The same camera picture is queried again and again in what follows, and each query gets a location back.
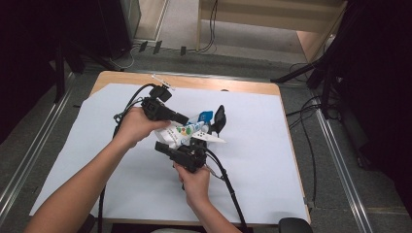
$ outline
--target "finger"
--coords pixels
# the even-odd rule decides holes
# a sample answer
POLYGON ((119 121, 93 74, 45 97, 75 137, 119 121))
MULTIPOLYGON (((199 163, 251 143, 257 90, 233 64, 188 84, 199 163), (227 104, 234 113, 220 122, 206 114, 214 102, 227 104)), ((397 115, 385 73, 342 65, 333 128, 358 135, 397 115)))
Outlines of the finger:
POLYGON ((176 171, 178 171, 179 176, 184 180, 188 175, 188 171, 186 171, 186 169, 179 163, 173 162, 173 165, 176 171))

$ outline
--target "black equipment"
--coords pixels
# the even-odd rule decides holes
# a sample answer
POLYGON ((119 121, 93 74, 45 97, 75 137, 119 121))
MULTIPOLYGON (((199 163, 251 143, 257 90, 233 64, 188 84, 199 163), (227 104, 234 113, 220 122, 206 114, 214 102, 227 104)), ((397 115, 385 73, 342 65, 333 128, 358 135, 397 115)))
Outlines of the black equipment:
POLYGON ((181 124, 188 123, 189 118, 178 114, 166 106, 162 102, 166 102, 172 94, 167 90, 165 85, 155 86, 149 93, 151 97, 143 99, 142 108, 145 111, 146 117, 151 120, 173 120, 181 124))

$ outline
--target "person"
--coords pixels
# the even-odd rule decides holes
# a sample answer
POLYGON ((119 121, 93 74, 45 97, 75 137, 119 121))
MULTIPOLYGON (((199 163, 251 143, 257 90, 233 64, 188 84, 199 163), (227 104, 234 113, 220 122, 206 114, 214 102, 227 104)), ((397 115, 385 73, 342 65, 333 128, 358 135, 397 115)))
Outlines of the person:
MULTIPOLYGON (((147 119, 142 108, 131 108, 113 140, 42 204, 24 232, 77 232, 127 151, 153 130, 169 124, 147 119)), ((210 202, 210 171, 206 167, 195 173, 176 163, 174 167, 185 186, 188 205, 207 232, 240 232, 210 202)))

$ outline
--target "wire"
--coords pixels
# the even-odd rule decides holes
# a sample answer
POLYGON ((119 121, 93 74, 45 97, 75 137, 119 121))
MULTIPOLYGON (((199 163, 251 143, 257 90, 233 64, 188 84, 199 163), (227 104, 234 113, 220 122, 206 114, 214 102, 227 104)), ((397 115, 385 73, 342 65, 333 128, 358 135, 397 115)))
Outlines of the wire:
POLYGON ((129 54, 130 54, 130 56, 131 56, 132 61, 131 61, 131 63, 130 63, 128 66, 120 66, 120 65, 117 64, 114 60, 112 60, 112 57, 110 57, 110 62, 112 62, 114 65, 116 65, 117 67, 119 67, 119 68, 121 68, 121 69, 130 68, 130 67, 134 64, 134 56, 133 56, 133 53, 132 53, 132 52, 133 52, 135 49, 137 49, 137 48, 140 48, 140 45, 138 45, 138 46, 136 46, 136 47, 133 47, 133 48, 129 51, 129 54))
POLYGON ((295 122, 293 122, 293 123, 289 126, 289 128, 292 129, 292 128, 294 128, 295 126, 297 126, 297 125, 300 123, 300 124, 302 125, 303 132, 304 132, 304 134, 305 134, 306 141, 308 142, 308 146, 309 146, 309 150, 310 150, 311 158, 312 158, 312 167, 313 167, 313 194, 312 194, 312 202, 313 202, 314 207, 315 207, 316 195, 317 195, 317 188, 318 188, 316 158, 315 158, 315 153, 313 152, 312 143, 310 142, 310 139, 309 139, 309 136, 308 136, 308 133, 307 133, 307 130, 306 130, 306 126, 305 126, 305 124, 303 123, 303 121, 304 121, 304 119, 311 117, 311 116, 316 112, 316 111, 313 111, 313 110, 318 110, 318 109, 321 108, 321 105, 320 105, 320 104, 311 105, 311 106, 306 107, 306 105, 308 105, 312 100, 314 100, 314 99, 316 99, 316 98, 320 98, 320 97, 321 97, 320 95, 317 95, 317 96, 314 96, 314 97, 310 98, 309 100, 307 100, 307 101, 303 104, 303 106, 300 108, 300 111, 295 111, 295 112, 292 112, 292 113, 290 113, 290 114, 287 114, 287 117, 290 117, 290 116, 299 114, 299 118, 298 118, 295 122), (311 113, 310 116, 303 117, 303 114, 304 114, 304 113, 307 113, 307 112, 310 112, 310 111, 312 111, 312 113, 311 113))
POLYGON ((240 224, 243 228, 243 232, 244 233, 249 232, 248 226, 246 224, 245 218, 243 217, 242 210, 240 209, 239 203, 237 202, 236 194, 235 194, 234 189, 233 189, 233 187, 230 183, 229 177, 227 176, 227 172, 226 172, 225 168, 222 166, 222 164, 219 161, 218 157, 211 150, 209 150, 207 148, 204 148, 204 147, 200 147, 200 148, 202 148, 203 150, 206 150, 208 152, 208 156, 213 157, 213 160, 216 162, 219 169, 221 170, 223 180, 226 183, 227 189, 229 190, 229 193, 230 193, 230 197, 232 198, 233 204, 234 204, 234 206, 236 208, 236 211, 239 215, 240 224))
POLYGON ((315 201, 316 201, 316 193, 317 193, 317 188, 318 188, 318 178, 317 178, 317 171, 316 171, 316 158, 315 158, 315 153, 313 153, 313 148, 312 148, 312 143, 310 142, 308 133, 306 131, 306 127, 305 124, 303 123, 303 120, 300 121, 300 123, 302 124, 302 128, 303 128, 303 132, 305 134, 306 140, 308 142, 309 145, 309 150, 310 150, 310 154, 312 156, 312 168, 313 168, 313 195, 312 195, 312 202, 313 202, 313 206, 316 207, 315 201))
MULTIPOLYGON (((113 138, 115 138, 116 134, 118 133, 121 123, 123 121, 124 116, 128 113, 128 111, 137 103, 142 101, 142 98, 136 99, 136 96, 139 95, 139 93, 145 89, 146 87, 151 86, 155 87, 154 84, 149 83, 142 85, 130 98, 129 102, 127 103, 126 107, 124 108, 124 111, 120 114, 115 115, 115 121, 118 124, 115 127, 115 131, 113 132, 113 138)), ((103 203, 104 203, 104 196, 106 192, 106 185, 103 187, 103 190, 100 192, 100 199, 99 199, 99 211, 98 211, 98 218, 97 218, 97 232, 101 233, 102 232, 102 225, 103 225, 103 203)))
POLYGON ((218 12, 218 0, 215 1, 215 4, 212 8, 212 13, 210 14, 210 18, 209 18, 209 29, 210 29, 209 44, 200 50, 188 50, 188 51, 195 51, 196 53, 202 53, 202 52, 208 51, 209 48, 213 45, 213 43, 215 42, 215 24, 216 24, 217 12, 218 12))

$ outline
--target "power cord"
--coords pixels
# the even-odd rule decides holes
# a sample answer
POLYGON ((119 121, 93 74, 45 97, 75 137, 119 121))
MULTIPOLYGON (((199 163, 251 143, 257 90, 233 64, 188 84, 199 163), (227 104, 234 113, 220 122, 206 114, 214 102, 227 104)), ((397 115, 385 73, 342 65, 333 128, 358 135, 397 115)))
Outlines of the power cord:
MULTIPOLYGON (((121 123, 123 121, 124 116, 129 112, 129 110, 137 103, 140 102, 140 98, 135 100, 137 95, 146 87, 152 86, 154 87, 155 85, 152 83, 145 84, 142 87, 140 87, 130 98, 129 102, 127 103, 126 107, 124 108, 124 111, 118 115, 115 115, 115 121, 118 124, 115 127, 115 131, 113 133, 113 138, 115 138, 116 134, 118 133, 121 123)), ((98 211, 98 218, 97 218, 97 232, 102 233, 103 230, 103 203, 104 203, 104 196, 106 192, 106 185, 103 187, 103 190, 100 192, 100 199, 99 199, 99 211, 98 211)))
POLYGON ((229 177, 227 176, 227 172, 226 172, 225 168, 222 166, 222 164, 219 161, 218 157, 211 150, 209 150, 207 148, 203 148, 203 147, 201 147, 201 148, 203 150, 207 151, 207 155, 218 165, 219 169, 221 170, 222 180, 225 182, 225 184, 227 186, 227 189, 230 193, 230 197, 231 197, 231 199, 233 201, 233 204, 236 208, 237 214, 239 215, 240 224, 241 224, 241 227, 243 229, 243 232, 248 233, 249 232, 248 226, 246 224, 245 218, 243 217, 242 210, 240 209, 239 203, 238 203, 237 198, 236 198, 235 191, 234 191, 234 189, 233 189, 233 187, 230 183, 230 180, 229 180, 229 177))

